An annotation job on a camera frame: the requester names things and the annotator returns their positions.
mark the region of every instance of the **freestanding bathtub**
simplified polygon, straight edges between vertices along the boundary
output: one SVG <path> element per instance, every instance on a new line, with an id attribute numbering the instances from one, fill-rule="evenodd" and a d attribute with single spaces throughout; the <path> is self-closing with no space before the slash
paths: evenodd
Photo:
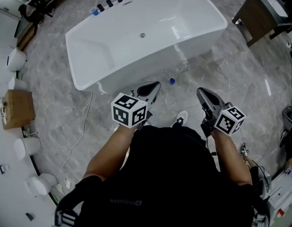
<path id="1" fill-rule="evenodd" d="M 209 0 L 123 0 L 66 33 L 78 90 L 111 94 L 208 52 L 227 27 Z"/>

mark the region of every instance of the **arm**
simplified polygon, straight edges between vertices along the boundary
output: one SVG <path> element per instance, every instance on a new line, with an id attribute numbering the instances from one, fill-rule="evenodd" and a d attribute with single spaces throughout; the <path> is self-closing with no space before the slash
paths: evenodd
<path id="1" fill-rule="evenodd" d="M 236 150 L 232 139 L 218 130 L 213 130 L 211 135 L 215 140 L 221 170 L 239 186 L 252 185 L 250 171 Z"/>
<path id="2" fill-rule="evenodd" d="M 129 149 L 135 127 L 119 126 L 102 149 L 92 158 L 83 178 L 96 175 L 105 180 L 121 168 Z"/>

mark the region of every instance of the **marble floor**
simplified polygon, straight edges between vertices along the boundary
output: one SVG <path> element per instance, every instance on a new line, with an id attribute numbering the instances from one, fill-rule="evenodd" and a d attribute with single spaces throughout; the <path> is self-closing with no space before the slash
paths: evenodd
<path id="1" fill-rule="evenodd" d="M 292 33 L 274 40 L 263 38 L 248 48 L 241 32 L 230 22 L 245 0 L 211 1 L 229 25 L 207 54 L 190 59 L 187 65 L 178 65 L 144 79 L 162 83 L 151 123 L 158 127 L 170 126 L 176 114 L 186 109 L 189 112 L 187 125 L 204 136 L 200 128 L 204 113 L 196 89 L 209 88 L 248 116 L 232 138 L 237 147 L 246 143 L 251 157 L 275 174 L 284 163 L 278 147 L 283 130 L 281 111 L 292 97 L 290 49 L 286 46 L 287 40 L 292 42 Z M 36 119 L 31 128 L 38 131 L 42 143 L 41 152 L 35 155 L 36 164 L 41 172 L 56 176 L 65 192 L 68 190 L 62 165 L 82 135 L 90 100 L 89 92 L 78 91 L 73 85 L 65 33 L 89 16 L 89 8 L 94 3 L 95 0 L 65 0 L 58 6 L 54 17 L 45 19 L 42 30 L 27 47 L 28 61 L 21 70 L 23 80 L 33 93 Z M 175 79 L 174 85 L 169 84 L 170 77 Z M 114 97 L 93 95 L 85 136 L 64 167 L 66 178 L 73 183 L 71 188 L 117 127 L 110 112 Z M 214 150 L 210 138 L 209 146 Z"/>

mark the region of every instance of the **bathtub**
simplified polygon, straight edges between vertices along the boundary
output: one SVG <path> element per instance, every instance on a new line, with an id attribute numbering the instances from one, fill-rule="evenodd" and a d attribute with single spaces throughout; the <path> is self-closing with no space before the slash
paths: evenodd
<path id="1" fill-rule="evenodd" d="M 73 83 L 114 93 L 208 52 L 226 27 L 210 0 L 116 1 L 66 33 Z"/>

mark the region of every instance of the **black shirt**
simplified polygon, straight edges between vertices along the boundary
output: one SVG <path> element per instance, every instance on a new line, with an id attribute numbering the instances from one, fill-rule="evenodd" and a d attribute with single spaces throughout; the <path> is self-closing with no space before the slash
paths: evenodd
<path id="1" fill-rule="evenodd" d="M 124 167 L 104 182 L 90 176 L 75 226 L 180 224 L 251 226 L 251 185 L 218 172 L 205 141 L 187 127 L 145 126 Z"/>

